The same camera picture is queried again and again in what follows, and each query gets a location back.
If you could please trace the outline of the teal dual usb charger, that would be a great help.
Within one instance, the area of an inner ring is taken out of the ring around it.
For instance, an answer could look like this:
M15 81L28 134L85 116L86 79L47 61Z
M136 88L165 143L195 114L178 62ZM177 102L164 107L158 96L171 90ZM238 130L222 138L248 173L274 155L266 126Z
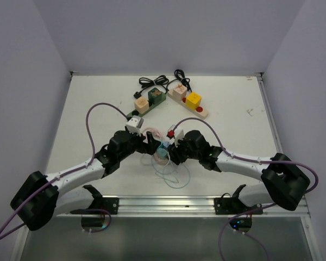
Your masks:
M168 150L165 147L159 147L156 154L160 159L168 159Z

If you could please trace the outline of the light blue charger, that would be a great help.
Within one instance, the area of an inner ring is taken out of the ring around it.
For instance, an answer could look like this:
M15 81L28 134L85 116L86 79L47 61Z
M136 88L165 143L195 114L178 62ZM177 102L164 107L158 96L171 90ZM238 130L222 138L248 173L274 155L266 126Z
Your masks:
M162 143L162 147L163 147L163 148L168 148L170 145L171 145L171 143L168 142L168 141L164 141L164 142Z

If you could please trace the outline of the pink round socket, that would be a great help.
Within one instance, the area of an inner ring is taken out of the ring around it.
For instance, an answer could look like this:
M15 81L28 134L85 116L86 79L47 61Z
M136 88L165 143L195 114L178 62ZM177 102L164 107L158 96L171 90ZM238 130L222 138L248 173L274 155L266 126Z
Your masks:
M159 165L165 166L170 163L168 153L154 153L153 154L153 159L156 163Z

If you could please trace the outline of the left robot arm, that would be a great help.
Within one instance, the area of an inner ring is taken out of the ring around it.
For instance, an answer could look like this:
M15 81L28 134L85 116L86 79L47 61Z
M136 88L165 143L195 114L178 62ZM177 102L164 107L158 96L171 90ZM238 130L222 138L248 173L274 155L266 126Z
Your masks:
M30 174L10 206L31 231L38 230L57 213L57 203L66 193L112 174L135 152L153 155L160 145L151 132L144 136L119 130L85 163L48 175L40 171Z

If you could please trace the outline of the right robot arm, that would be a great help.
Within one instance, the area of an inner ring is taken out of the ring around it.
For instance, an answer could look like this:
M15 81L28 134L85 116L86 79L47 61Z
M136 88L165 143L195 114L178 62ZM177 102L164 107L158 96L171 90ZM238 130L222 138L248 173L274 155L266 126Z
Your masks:
M231 172L259 180L256 185L240 185L229 198L218 198L217 203L227 214L241 214L272 203L294 211L310 185L309 178L298 167L291 163L280 164L281 160L287 160L284 154L243 161L227 155L221 147L211 146L198 130L187 133L170 130L167 136L174 140L168 151L171 161L177 165L194 159L210 171Z

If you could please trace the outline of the green power strip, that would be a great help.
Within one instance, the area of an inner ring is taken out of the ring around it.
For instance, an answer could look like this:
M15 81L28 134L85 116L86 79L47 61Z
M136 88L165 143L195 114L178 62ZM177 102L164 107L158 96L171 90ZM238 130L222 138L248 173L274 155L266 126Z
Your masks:
M155 97L151 96L149 98L140 97L134 101L134 109L127 114L127 118L129 119L133 116L144 117L165 100L165 94L160 94L159 96Z

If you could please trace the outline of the yellow cube adapter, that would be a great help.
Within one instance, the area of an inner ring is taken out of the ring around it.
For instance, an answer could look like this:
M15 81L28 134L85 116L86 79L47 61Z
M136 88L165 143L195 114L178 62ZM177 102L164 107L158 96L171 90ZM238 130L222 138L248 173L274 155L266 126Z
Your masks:
M201 103L202 97L195 93L195 92L191 92L185 100L185 104L188 108L190 108L191 110L196 110Z

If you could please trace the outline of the dark green cube adapter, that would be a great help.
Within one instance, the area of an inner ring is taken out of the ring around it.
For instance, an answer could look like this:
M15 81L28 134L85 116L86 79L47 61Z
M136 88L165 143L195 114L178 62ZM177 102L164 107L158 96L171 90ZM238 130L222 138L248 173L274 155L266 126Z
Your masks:
M148 92L148 100L152 105L160 103L162 101L162 98L162 92L157 88L153 88Z

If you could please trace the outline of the light pink cube adapter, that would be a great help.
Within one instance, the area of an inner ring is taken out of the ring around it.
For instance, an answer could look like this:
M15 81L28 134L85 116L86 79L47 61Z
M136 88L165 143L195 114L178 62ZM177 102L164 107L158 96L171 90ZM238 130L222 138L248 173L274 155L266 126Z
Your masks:
M177 85L173 89L173 97L179 101L186 97L187 87L182 84Z

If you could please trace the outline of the aluminium rail frame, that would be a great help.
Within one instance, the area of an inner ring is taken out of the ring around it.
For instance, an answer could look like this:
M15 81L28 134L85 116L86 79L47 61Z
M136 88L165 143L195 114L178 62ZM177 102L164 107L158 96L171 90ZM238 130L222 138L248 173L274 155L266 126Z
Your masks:
M64 195L57 201L56 208L52 216L70 213L77 208L87 208L92 201L92 197L86 192L82 197L80 193L76 195ZM216 215L214 209L214 198L218 196L110 196L118 197L119 208L118 217L125 216L182 216L182 217L221 217L234 215ZM288 211L279 206L262 204L264 217L309 217L309 209L305 199L301 201L295 211Z

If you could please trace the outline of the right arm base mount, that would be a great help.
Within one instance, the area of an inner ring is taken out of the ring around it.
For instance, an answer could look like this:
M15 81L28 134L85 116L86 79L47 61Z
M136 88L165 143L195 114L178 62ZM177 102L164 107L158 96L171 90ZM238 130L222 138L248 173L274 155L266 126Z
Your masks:
M263 210L258 210L261 205L246 206L239 200L239 194L246 185L240 185L231 195L224 193L220 197L214 198L214 209L216 215L237 215L243 212L251 211L251 214L261 215Z

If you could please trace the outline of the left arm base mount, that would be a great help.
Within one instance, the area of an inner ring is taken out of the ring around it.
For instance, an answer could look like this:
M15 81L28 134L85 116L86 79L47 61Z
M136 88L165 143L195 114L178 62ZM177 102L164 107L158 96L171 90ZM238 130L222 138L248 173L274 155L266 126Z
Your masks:
M106 210L111 215L118 214L119 198L118 197L104 197L92 185L84 185L83 191L91 195L92 201L87 208L77 208L71 211L71 214L93 214L96 209Z

